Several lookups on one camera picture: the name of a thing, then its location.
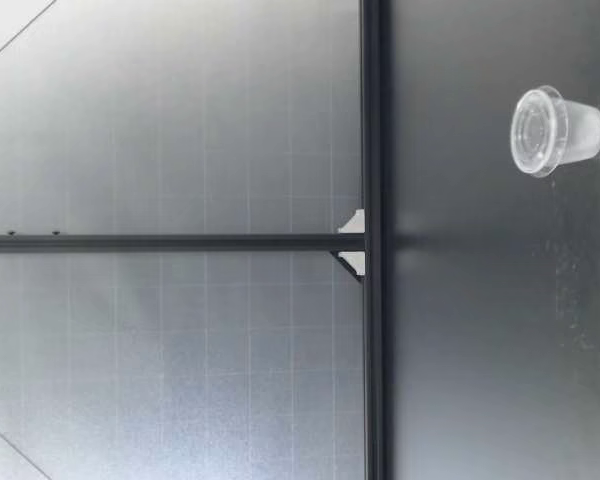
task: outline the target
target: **black surface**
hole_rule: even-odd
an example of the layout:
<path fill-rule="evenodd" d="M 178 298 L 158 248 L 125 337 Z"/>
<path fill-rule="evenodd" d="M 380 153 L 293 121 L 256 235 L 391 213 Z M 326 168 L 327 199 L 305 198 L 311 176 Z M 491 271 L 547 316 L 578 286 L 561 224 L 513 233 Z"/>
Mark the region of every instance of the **black surface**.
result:
<path fill-rule="evenodd" d="M 361 251 L 363 234 L 280 235 L 14 235 L 0 236 L 0 253 L 139 251 Z"/>
<path fill-rule="evenodd" d="M 508 145 L 530 88 L 600 106 L 600 0 L 383 5 L 387 477 L 600 479 L 600 158 Z"/>

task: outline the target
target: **clear plastic cup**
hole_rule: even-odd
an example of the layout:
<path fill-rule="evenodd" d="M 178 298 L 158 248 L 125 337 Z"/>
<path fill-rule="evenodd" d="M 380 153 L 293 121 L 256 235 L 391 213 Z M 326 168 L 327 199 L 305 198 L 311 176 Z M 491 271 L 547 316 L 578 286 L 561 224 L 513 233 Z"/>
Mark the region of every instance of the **clear plastic cup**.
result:
<path fill-rule="evenodd" d="M 530 90 L 516 105 L 511 153 L 516 165 L 546 177 L 558 165 L 595 157 L 600 151 L 600 110 L 564 100 L 553 87 Z"/>

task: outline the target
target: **white bracket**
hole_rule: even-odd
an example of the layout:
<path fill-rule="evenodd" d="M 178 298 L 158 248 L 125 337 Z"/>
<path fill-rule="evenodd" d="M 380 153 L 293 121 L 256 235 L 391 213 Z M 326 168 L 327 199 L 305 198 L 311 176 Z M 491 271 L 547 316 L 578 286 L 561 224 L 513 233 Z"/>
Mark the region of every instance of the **white bracket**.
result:
<path fill-rule="evenodd" d="M 353 217 L 338 229 L 338 233 L 364 233 L 364 210 L 356 210 Z M 364 252 L 339 252 L 338 257 L 347 262 L 356 274 L 364 277 L 366 272 L 366 258 Z"/>

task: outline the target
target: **metal rod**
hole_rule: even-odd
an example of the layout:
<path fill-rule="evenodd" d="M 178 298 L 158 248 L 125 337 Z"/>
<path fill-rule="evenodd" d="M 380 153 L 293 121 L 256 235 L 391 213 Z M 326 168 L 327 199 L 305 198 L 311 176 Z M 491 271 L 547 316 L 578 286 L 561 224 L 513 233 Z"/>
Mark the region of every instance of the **metal rod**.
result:
<path fill-rule="evenodd" d="M 40 12 L 38 12 L 31 20 L 29 20 L 20 30 L 18 30 L 14 35 L 12 35 L 11 38 L 9 38 L 9 40 L 7 40 L 0 47 L 0 54 L 2 54 L 2 52 L 9 48 L 11 44 L 15 42 L 18 39 L 18 37 L 20 37 L 24 32 L 26 32 L 29 29 L 29 27 L 36 23 L 40 19 L 40 17 L 47 13 L 51 9 L 51 7 L 53 7 L 56 4 L 57 1 L 58 0 L 52 0 L 51 2 L 49 2 L 46 7 L 40 10 Z"/>
<path fill-rule="evenodd" d="M 362 172 L 365 209 L 364 372 L 366 479 L 384 480 L 383 318 L 386 262 L 385 195 L 390 189 L 382 158 L 381 0 L 360 0 L 362 63 Z"/>
<path fill-rule="evenodd" d="M 361 251 L 363 234 L 288 235 L 13 235 L 0 253 Z"/>
<path fill-rule="evenodd" d="M 53 480 L 47 472 L 45 472 L 36 462 L 34 462 L 31 457 L 25 454 L 22 450 L 18 448 L 18 446 L 13 443 L 9 438 L 0 431 L 0 440 L 2 440 L 11 450 L 16 452 L 25 462 L 27 462 L 31 467 L 36 470 L 40 475 L 42 475 L 47 480 Z"/>

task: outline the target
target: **gray background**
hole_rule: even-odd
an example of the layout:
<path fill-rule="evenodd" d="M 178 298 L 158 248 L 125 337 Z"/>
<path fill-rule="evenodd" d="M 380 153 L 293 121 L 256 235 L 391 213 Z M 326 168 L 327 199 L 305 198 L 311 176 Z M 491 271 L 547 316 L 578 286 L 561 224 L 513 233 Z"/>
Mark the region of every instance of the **gray background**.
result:
<path fill-rule="evenodd" d="M 362 479 L 361 298 L 327 254 L 0 256 L 0 431 L 54 479 Z"/>
<path fill-rule="evenodd" d="M 58 2 L 0 56 L 0 233 L 332 231 L 358 30 L 355 0 Z"/>
<path fill-rule="evenodd" d="M 0 57 L 0 233 L 333 231 L 358 29 L 353 0 L 59 1 Z M 326 254 L 0 256 L 0 429 L 54 479 L 363 478 L 361 299 Z M 3 478 L 39 476 L 0 442 Z"/>

